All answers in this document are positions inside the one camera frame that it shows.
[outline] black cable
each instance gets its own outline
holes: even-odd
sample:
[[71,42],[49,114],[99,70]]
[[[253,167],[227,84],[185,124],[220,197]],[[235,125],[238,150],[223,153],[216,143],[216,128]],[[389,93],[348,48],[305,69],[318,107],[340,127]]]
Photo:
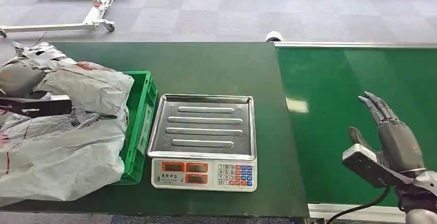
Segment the black cable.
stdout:
[[352,208],[352,209],[348,209],[348,210],[342,211],[342,212],[332,216],[328,220],[328,222],[326,222],[326,224],[331,224],[335,219],[339,218],[342,215],[349,214],[349,213],[355,212],[357,210],[367,209],[369,207],[372,207],[373,205],[379,204],[380,202],[382,202],[384,200],[384,198],[389,194],[389,192],[390,192],[390,186],[387,185],[387,187],[385,187],[384,192],[377,199],[375,199],[374,201],[372,201],[370,203],[363,204],[361,206],[358,206],[358,207],[355,207],[355,208]]

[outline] stainless steel tray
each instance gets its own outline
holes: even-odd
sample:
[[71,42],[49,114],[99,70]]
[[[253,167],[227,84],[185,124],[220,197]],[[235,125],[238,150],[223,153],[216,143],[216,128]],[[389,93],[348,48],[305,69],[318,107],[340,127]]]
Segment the stainless steel tray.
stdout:
[[254,100],[248,96],[161,96],[149,157],[246,160],[256,157]]

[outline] robot finger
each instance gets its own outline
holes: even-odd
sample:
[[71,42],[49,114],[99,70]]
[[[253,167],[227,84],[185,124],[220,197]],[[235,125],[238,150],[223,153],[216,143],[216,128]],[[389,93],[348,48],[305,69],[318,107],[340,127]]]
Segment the robot finger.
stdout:
[[381,101],[381,104],[389,111],[389,114],[391,116],[392,119],[394,120],[399,120],[396,113],[390,108],[389,105],[387,105],[387,103],[385,102],[385,100],[379,98],[379,100]]
[[388,110],[387,107],[385,107],[382,103],[381,103],[381,99],[376,97],[374,94],[369,93],[364,91],[364,94],[366,95],[367,98],[369,98],[373,104],[375,105],[375,107],[379,110],[379,112],[382,114],[382,116],[384,116],[384,119],[391,119],[393,118]]
[[372,147],[369,145],[366,139],[363,138],[361,132],[357,128],[349,127],[349,138],[353,144],[361,144],[369,150],[373,151]]
[[366,104],[377,125],[380,125],[382,121],[385,120],[384,116],[379,112],[378,108],[376,108],[375,104],[373,104],[370,99],[363,96],[358,96],[358,99],[360,102]]

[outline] green table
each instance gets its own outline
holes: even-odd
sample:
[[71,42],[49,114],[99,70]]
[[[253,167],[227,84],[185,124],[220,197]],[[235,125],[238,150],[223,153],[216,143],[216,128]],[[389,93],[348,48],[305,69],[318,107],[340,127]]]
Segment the green table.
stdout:
[[[410,126],[427,167],[437,170],[437,91],[429,88],[437,83],[435,46],[276,45],[309,202],[364,204],[382,191],[341,164],[351,146],[349,126],[381,147],[371,114],[357,100],[364,90],[382,97]],[[394,191],[381,205],[397,206]]]
[[267,43],[57,43],[76,61],[149,70],[159,94],[253,96],[258,188],[253,193],[155,189],[150,159],[134,186],[106,186],[74,202],[26,200],[3,211],[129,215],[308,216],[276,52]]
[[[149,182],[149,160],[137,186],[108,186],[76,202],[25,201],[3,210],[306,216],[306,200],[363,204],[380,190],[343,167],[341,155],[350,146],[347,128],[352,125],[373,147],[380,147],[372,117],[356,98],[364,90],[388,102],[416,134],[428,168],[437,169],[437,91],[428,87],[437,83],[437,49],[431,46],[283,42],[276,43],[276,48],[272,43],[56,45],[75,60],[92,60],[117,70],[150,70],[161,94],[252,95],[259,186],[252,194],[156,190]],[[395,206],[395,196],[382,205]]]

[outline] green plastic crate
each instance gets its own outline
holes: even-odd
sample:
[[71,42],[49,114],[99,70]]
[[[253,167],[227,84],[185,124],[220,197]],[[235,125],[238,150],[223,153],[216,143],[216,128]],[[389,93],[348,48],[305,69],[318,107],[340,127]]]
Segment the green plastic crate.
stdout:
[[130,185],[140,182],[158,97],[158,90],[149,71],[124,73],[133,77],[135,81],[127,99],[129,125],[123,149],[120,152],[120,157],[124,162],[124,173],[122,178],[113,185]]

